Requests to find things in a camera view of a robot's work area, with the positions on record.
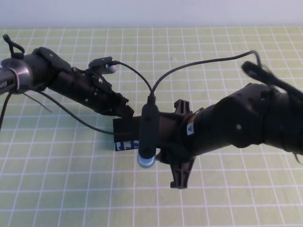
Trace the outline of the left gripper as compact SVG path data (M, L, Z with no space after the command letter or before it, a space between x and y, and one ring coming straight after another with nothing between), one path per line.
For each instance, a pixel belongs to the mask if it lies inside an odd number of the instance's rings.
M134 110L129 100L112 90L112 85L96 75L60 72L56 77L56 92L101 115L132 118Z

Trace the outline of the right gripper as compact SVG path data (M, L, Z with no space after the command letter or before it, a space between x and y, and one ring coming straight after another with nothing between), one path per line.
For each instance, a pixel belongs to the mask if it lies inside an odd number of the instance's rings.
M196 156L212 151L213 135L205 113L192 112L188 101L179 99L174 108L173 113L160 113L156 160L170 166L171 188L186 189Z

